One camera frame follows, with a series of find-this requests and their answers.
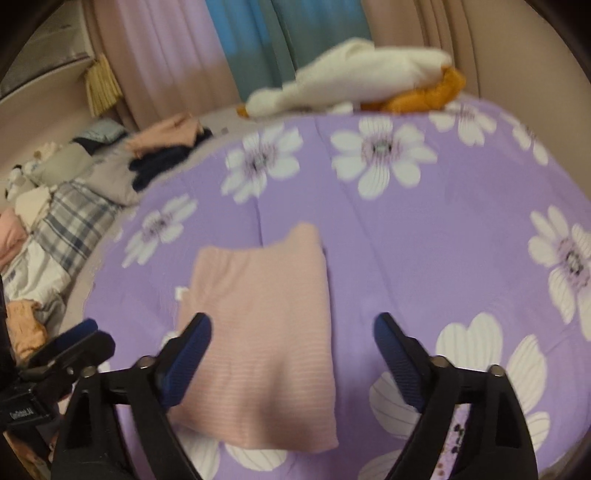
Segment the pink ribbed knit sweater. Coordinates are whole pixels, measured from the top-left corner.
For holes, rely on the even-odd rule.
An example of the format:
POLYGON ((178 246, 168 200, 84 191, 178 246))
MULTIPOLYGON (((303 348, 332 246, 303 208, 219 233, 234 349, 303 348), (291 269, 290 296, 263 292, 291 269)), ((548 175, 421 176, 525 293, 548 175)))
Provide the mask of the pink ribbed knit sweater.
POLYGON ((297 224, 259 248, 202 248, 177 328, 197 313, 211 318, 211 344, 173 420, 245 449, 338 447, 328 268, 317 227, 297 224))

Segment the pink crumpled cloth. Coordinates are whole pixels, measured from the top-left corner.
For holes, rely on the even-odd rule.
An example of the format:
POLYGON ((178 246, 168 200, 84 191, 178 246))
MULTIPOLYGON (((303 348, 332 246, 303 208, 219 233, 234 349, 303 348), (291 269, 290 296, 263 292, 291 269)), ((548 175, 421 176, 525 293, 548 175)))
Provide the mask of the pink crumpled cloth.
POLYGON ((0 269, 3 270, 19 254, 28 238, 21 220, 12 207, 0 216, 0 269))

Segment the grey pillow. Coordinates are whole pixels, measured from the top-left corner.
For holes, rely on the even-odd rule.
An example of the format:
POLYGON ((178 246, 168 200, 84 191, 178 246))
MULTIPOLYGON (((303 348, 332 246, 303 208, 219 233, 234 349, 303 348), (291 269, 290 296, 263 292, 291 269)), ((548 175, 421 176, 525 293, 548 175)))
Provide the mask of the grey pillow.
POLYGON ((29 174, 36 185, 55 186, 70 181, 94 164, 95 159, 78 143, 69 143, 29 174))

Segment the folded dark navy garment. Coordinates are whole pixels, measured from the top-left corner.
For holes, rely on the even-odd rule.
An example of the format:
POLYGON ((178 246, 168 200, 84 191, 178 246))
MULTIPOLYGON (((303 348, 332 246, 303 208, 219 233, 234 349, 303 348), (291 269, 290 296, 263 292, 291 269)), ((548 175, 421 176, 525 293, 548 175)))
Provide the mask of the folded dark navy garment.
POLYGON ((190 146, 166 147, 132 160, 128 165, 128 169, 135 173, 131 188, 137 193, 142 192, 157 176, 184 162, 194 149, 212 137, 211 129, 204 128, 190 146))

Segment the purple floral bed sheet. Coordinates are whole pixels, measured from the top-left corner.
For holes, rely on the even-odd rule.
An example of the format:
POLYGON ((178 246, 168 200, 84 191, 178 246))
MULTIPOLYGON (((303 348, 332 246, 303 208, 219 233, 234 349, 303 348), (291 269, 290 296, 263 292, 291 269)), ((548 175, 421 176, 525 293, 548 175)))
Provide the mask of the purple floral bed sheet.
POLYGON ((509 373, 547 471, 590 427, 590 203, 514 117, 467 99, 446 113, 303 116, 200 146, 154 184, 104 249, 84 305, 111 366, 176 331, 199 252, 318 228, 328 264, 339 446, 308 455, 181 439, 207 479, 379 479, 417 414, 373 339, 389 311, 455 365, 509 373))

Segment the folded peach garment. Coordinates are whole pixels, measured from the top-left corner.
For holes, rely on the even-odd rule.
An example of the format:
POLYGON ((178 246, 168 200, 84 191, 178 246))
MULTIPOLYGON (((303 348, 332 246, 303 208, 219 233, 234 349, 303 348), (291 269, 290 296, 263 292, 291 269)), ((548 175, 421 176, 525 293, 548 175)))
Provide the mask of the folded peach garment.
POLYGON ((184 112, 152 124, 132 136, 125 149, 140 158, 145 154, 176 146, 191 147, 204 132, 204 126, 190 113, 184 112))

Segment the yellow hanging cloth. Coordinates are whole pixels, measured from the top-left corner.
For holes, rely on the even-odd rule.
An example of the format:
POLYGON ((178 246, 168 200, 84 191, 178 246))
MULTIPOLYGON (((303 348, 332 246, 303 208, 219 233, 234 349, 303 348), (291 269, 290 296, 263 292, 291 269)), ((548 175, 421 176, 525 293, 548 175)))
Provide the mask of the yellow hanging cloth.
POLYGON ((84 74, 90 115, 98 118, 115 107, 123 98, 122 90, 107 57, 99 54, 84 74))

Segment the pink curtain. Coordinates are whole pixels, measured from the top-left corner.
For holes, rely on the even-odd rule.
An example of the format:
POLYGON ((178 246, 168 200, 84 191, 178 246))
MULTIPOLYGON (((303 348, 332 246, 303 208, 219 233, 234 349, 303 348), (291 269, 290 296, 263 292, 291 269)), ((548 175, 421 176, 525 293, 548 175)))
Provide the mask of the pink curtain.
POLYGON ((103 51, 135 124, 239 102, 204 1, 92 1, 103 51))

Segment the blue teal curtain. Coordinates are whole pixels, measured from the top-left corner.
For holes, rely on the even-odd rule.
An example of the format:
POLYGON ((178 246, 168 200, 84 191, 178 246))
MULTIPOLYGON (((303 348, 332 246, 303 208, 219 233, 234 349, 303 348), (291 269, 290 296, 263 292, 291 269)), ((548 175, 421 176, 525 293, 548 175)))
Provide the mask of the blue teal curtain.
POLYGON ((238 94, 280 87, 351 38, 370 39, 359 0, 211 0, 206 3, 238 94))

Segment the white goose plush toy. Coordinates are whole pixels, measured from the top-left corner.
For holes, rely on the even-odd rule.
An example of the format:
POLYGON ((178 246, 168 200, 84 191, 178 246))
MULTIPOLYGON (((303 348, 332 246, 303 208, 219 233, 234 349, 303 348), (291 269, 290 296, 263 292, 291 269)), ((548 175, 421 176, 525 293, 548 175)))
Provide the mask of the white goose plush toy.
POLYGON ((256 90, 236 112, 250 119, 296 110, 429 112, 454 101, 466 83, 443 50, 377 47, 353 38, 298 69, 280 88, 256 90))

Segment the wall shelf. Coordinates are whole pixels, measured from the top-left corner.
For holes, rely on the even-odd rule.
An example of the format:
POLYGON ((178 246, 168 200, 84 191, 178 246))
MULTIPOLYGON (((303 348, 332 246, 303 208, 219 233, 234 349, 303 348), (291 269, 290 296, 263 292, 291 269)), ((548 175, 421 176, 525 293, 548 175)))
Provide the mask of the wall shelf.
POLYGON ((24 44, 1 81, 1 97, 57 68, 95 57, 82 1, 65 1, 24 44))

